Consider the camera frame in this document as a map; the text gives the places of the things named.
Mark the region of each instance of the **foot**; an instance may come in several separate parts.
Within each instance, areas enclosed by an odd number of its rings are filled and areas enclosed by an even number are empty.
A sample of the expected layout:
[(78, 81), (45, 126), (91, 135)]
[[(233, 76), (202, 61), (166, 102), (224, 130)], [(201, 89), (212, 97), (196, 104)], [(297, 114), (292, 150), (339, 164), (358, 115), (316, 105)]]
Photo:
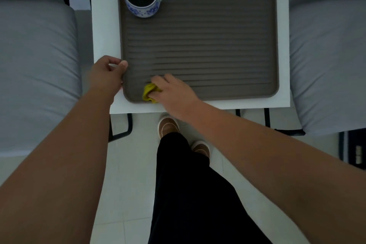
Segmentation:
[(210, 158), (210, 148), (206, 142), (197, 141), (192, 145), (191, 148), (193, 152), (203, 154)]
[(160, 139), (172, 132), (180, 133), (177, 121), (172, 116), (163, 117), (158, 124), (158, 133)]

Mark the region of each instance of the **white table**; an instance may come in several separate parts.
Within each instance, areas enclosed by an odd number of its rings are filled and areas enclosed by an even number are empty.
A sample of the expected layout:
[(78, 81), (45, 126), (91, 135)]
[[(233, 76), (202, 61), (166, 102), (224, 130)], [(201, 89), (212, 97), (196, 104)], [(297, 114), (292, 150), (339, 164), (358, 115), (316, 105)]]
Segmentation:
[[(276, 108), (290, 106), (290, 40), (289, 0), (277, 0), (279, 81), (273, 97), (210, 101), (220, 109)], [(117, 0), (91, 0), (93, 17), (94, 61), (103, 55), (121, 58), (119, 12)], [(163, 112), (161, 104), (135, 104), (127, 101), (120, 91), (111, 106), (111, 114)]]

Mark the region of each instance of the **hand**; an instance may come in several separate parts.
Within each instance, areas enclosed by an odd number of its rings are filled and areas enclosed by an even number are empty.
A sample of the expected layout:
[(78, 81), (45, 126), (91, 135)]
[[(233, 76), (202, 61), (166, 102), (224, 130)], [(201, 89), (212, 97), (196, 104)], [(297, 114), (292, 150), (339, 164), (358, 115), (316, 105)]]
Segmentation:
[(121, 89), (122, 75), (128, 67), (127, 61), (103, 56), (91, 68), (90, 90), (98, 91), (113, 103), (114, 96)]
[(150, 98), (161, 103), (173, 117), (188, 122), (190, 112), (202, 102), (196, 96), (191, 87), (173, 75), (154, 76), (151, 82), (157, 85), (162, 91), (151, 92)]

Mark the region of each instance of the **left hand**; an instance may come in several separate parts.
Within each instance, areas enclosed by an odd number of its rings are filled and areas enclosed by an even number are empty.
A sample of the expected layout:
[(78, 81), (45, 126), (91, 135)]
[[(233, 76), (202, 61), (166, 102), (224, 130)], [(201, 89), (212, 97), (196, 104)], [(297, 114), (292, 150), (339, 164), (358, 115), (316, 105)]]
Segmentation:
[(127, 67), (127, 61), (121, 61), (121, 59), (111, 56), (103, 56), (91, 68), (90, 90), (99, 91), (113, 102), (114, 96), (121, 89), (122, 75)]

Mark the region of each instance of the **yellow cloth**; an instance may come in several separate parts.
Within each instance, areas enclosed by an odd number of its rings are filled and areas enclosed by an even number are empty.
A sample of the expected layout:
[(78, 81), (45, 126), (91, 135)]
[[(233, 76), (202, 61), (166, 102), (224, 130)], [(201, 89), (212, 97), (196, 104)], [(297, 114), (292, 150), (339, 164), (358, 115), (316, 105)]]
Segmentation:
[(155, 92), (155, 91), (161, 92), (161, 89), (159, 89), (159, 87), (156, 86), (154, 83), (150, 83), (150, 84), (146, 85), (144, 88), (144, 94), (142, 95), (142, 99), (144, 101), (151, 101), (152, 103), (158, 103), (156, 100), (148, 97), (148, 95), (151, 92)]

